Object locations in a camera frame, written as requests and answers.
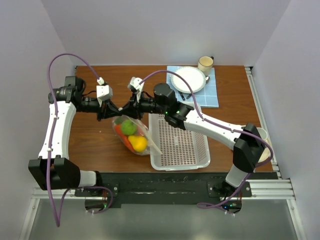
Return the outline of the white plastic perforated basket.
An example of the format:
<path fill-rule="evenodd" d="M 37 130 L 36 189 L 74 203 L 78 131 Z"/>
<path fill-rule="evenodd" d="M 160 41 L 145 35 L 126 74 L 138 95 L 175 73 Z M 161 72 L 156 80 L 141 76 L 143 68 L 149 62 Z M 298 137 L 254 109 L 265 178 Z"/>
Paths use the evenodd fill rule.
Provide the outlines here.
<path fill-rule="evenodd" d="M 148 115 L 148 129 L 157 152 L 150 155 L 157 171 L 188 171 L 207 167 L 211 162 L 208 138 L 200 133 L 174 128 L 163 114 Z"/>

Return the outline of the green fake apple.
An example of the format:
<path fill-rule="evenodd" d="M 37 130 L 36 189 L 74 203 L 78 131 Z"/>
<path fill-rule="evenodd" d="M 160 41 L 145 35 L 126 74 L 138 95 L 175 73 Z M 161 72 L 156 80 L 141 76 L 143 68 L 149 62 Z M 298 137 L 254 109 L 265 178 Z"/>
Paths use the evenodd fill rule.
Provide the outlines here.
<path fill-rule="evenodd" d="M 130 119 L 126 119 L 120 124 L 120 130 L 124 135 L 131 136 L 136 133 L 137 125 Z"/>

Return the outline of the blue beige plate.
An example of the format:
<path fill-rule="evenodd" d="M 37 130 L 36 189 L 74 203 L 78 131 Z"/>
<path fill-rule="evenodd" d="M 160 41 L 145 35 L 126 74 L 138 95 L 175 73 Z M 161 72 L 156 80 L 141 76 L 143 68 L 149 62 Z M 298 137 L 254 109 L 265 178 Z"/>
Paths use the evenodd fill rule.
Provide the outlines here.
<path fill-rule="evenodd" d="M 262 152 L 259 160 L 258 160 L 258 163 L 262 163 L 264 162 L 265 160 L 267 160 L 271 155 L 271 152 L 270 152 L 270 149 L 266 146 L 264 148 L 264 151 Z"/>

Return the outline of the orange fake carrot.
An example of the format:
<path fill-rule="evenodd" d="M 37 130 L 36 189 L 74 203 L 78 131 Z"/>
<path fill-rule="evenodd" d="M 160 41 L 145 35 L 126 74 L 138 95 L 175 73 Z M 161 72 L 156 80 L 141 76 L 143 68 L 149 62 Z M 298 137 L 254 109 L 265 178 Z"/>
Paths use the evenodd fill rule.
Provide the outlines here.
<path fill-rule="evenodd" d="M 118 135 L 118 137 L 120 138 L 120 140 L 122 141 L 122 143 L 123 143 L 131 152 L 134 152 L 134 149 L 133 149 L 131 143 L 129 142 L 128 137 L 127 137 L 125 134 L 123 134 L 123 132 L 121 131 L 121 125 L 120 125 L 120 124 L 115 125 L 114 130 L 115 130 L 116 134 Z"/>

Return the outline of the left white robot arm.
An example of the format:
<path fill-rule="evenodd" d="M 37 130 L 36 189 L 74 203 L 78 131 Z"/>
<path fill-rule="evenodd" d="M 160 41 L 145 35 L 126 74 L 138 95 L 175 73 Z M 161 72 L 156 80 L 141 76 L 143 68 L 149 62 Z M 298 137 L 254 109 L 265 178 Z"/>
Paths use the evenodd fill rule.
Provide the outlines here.
<path fill-rule="evenodd" d="M 77 76 L 67 76 L 64 86 L 48 94 L 49 122 L 43 146 L 37 159 L 28 163 L 28 169 L 42 190 L 60 190 L 86 187 L 92 196 L 104 190 L 98 171 L 81 170 L 69 158 L 69 139 L 77 112 L 96 113 L 97 119 L 119 114 L 111 102 L 113 92 L 102 77 L 97 79 L 96 97 L 84 97 L 86 82 Z"/>

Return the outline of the polka dot zip bag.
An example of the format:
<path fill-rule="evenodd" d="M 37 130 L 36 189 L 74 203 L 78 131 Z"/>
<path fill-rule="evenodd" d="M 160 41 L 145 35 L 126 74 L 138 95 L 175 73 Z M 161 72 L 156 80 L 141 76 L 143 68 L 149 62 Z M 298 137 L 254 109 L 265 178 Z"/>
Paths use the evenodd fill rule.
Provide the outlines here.
<path fill-rule="evenodd" d="M 126 115 L 115 116 L 112 118 L 112 129 L 132 153 L 140 156 L 162 154 L 151 132 L 140 120 Z"/>

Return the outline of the black handled fork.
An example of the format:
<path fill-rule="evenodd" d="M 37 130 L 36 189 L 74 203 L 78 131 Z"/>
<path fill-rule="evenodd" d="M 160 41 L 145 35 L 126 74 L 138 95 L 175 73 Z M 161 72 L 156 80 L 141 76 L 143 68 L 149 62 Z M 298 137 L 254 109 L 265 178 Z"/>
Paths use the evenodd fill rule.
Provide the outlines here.
<path fill-rule="evenodd" d="M 178 93 L 179 93 L 182 101 L 185 101 L 186 99 L 185 99 L 185 97 L 184 97 L 184 94 L 183 94 L 181 91 L 178 91 Z"/>

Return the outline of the grey white cup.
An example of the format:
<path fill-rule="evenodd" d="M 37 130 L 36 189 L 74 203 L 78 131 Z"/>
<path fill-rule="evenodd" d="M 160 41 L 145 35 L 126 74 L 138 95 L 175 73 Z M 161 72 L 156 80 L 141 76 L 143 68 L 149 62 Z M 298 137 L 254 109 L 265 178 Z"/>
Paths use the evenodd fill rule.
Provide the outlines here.
<path fill-rule="evenodd" d="M 261 138 L 262 140 L 266 141 L 266 140 L 268 139 L 268 133 L 267 133 L 267 131 L 266 131 L 264 128 L 262 128 L 262 127 L 258 127 L 257 130 L 258 130 L 258 133 L 259 133 L 259 135 L 260 135 L 260 138 Z"/>

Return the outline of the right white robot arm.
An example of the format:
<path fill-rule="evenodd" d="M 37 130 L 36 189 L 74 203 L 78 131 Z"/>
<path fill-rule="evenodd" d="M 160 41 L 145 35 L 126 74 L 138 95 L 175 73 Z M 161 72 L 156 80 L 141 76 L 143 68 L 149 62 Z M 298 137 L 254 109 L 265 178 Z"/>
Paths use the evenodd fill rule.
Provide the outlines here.
<path fill-rule="evenodd" d="M 241 190 L 241 184 L 253 173 L 267 146 L 255 125 L 248 123 L 242 127 L 205 115 L 197 104 L 178 101 L 166 83 L 154 86 L 153 97 L 143 96 L 141 83 L 130 83 L 128 88 L 132 96 L 121 110 L 123 115 L 141 119 L 145 113 L 162 114 L 174 128 L 200 133 L 229 147 L 233 151 L 233 164 L 222 189 L 230 197 Z"/>

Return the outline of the blue checked cloth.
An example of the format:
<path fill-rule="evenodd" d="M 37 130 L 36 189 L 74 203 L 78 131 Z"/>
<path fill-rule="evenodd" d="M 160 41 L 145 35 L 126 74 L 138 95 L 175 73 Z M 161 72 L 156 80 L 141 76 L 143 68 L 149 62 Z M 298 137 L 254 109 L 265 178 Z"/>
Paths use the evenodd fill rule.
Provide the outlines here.
<path fill-rule="evenodd" d="M 218 93 L 216 86 L 215 69 L 210 70 L 210 74 L 205 77 L 203 72 L 193 66 L 174 66 L 169 65 L 166 68 L 183 77 L 190 85 L 196 102 L 203 108 L 218 108 Z M 187 85 L 176 75 L 167 73 L 166 83 L 175 92 L 178 101 L 192 102 L 192 95 Z"/>

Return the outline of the cream mug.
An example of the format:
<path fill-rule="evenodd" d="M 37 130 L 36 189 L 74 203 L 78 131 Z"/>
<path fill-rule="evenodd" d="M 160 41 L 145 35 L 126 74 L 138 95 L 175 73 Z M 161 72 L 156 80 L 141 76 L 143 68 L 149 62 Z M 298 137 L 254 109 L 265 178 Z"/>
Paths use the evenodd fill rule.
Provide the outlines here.
<path fill-rule="evenodd" d="M 202 56 L 198 59 L 197 68 L 205 75 L 208 76 L 212 70 L 214 58 L 210 56 Z"/>

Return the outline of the white round plate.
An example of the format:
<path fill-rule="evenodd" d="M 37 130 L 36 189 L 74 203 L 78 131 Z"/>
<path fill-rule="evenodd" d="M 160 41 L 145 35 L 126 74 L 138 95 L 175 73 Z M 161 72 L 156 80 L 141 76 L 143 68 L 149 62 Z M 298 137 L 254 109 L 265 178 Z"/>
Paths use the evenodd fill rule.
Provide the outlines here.
<path fill-rule="evenodd" d="M 190 86 L 194 93 L 204 88 L 206 84 L 205 75 L 196 67 L 179 67 L 174 73 L 181 76 Z M 175 89 L 182 93 L 190 94 L 191 91 L 184 81 L 175 74 L 170 74 L 171 84 Z"/>

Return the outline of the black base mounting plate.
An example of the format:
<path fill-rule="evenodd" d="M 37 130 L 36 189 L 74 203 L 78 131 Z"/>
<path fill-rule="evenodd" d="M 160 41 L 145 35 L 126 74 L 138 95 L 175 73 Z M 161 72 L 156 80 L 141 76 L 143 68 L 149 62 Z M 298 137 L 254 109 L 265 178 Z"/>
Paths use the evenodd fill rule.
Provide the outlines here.
<path fill-rule="evenodd" d="M 112 207 L 123 204 L 218 204 L 236 190 L 224 172 L 105 172 L 102 184 L 113 194 Z"/>

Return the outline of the metal spoon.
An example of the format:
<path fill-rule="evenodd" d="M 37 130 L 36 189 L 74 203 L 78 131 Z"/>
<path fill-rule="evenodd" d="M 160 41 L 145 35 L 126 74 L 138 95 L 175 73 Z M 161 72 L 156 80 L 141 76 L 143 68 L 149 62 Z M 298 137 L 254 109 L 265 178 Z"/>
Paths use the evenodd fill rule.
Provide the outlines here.
<path fill-rule="evenodd" d="M 210 81 L 210 76 L 208 75 L 205 77 L 205 83 L 207 84 L 209 81 Z"/>

